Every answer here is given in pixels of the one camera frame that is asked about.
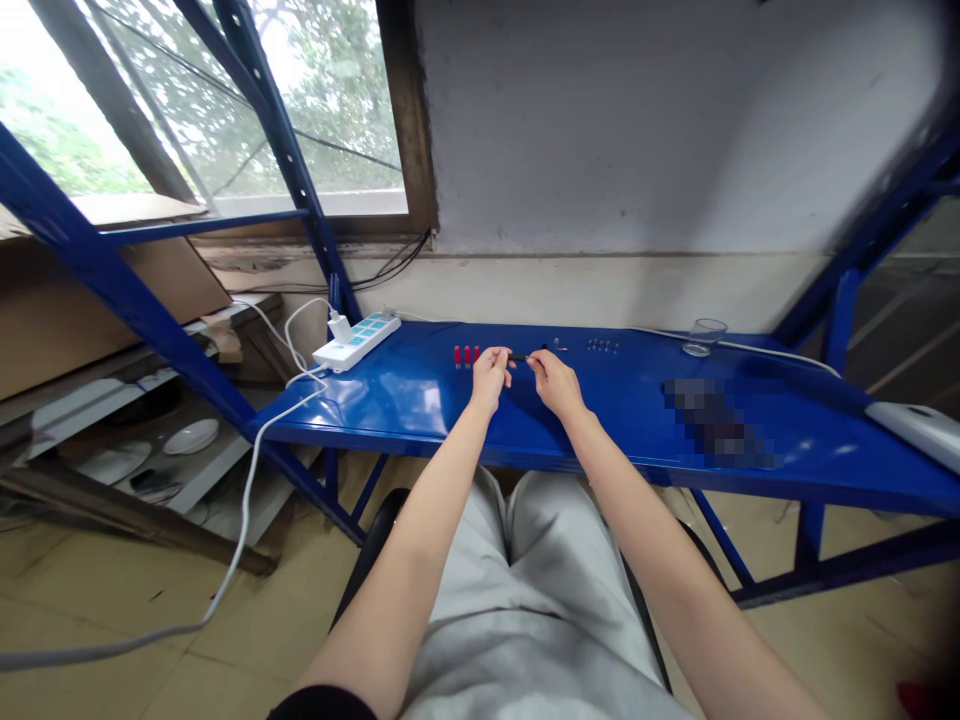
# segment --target hand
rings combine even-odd
[[[510,348],[487,348],[473,361],[473,395],[470,404],[481,407],[490,416],[500,405],[500,390],[513,384],[513,376],[507,366],[516,369],[517,364],[508,361]]]
[[[566,424],[587,412],[580,395],[580,383],[573,368],[567,367],[549,350],[530,353],[527,364],[537,376],[537,394],[543,404]]]

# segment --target green foliage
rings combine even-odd
[[[239,95],[170,0],[98,2]],[[252,2],[251,8],[294,127],[399,166],[372,2],[267,0]],[[158,52],[122,24],[110,18],[106,22],[112,25],[163,108],[210,192],[286,193],[273,154],[263,145],[264,134],[252,109]],[[320,191],[403,186],[402,176],[395,170],[299,140]],[[253,153],[254,159],[231,181]]]
[[[208,0],[204,2],[215,18]],[[294,127],[399,167],[373,0],[250,4]],[[102,14],[98,18],[119,38],[210,192],[286,194],[256,114],[171,0],[96,0],[96,5],[121,21]],[[184,68],[130,28],[215,83]],[[104,46],[112,55],[109,44]],[[22,72],[0,68],[0,108],[4,123],[68,194],[149,191],[132,160],[105,157],[52,102],[31,92]],[[166,140],[159,128],[157,135]],[[320,191],[403,187],[396,170],[308,139],[299,141]]]
[[[68,195],[149,192],[133,161],[104,156],[100,146],[64,118],[26,75],[0,68],[0,114],[7,128]]]

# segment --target white bowl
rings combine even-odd
[[[167,455],[190,455],[200,452],[217,439],[219,431],[220,421],[213,418],[198,420],[187,425],[167,440],[163,446],[163,451]]]

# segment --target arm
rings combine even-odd
[[[709,718],[823,718],[676,518],[583,404],[577,376],[540,350],[528,361],[559,417],[650,611]]]
[[[469,404],[417,479],[370,575],[297,689],[343,688],[380,720],[400,712],[487,426],[501,388],[511,384],[509,353],[489,348],[474,363]]]

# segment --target black sleeve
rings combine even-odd
[[[297,690],[280,703],[268,720],[377,720],[367,704],[351,692],[332,685],[313,685]]]

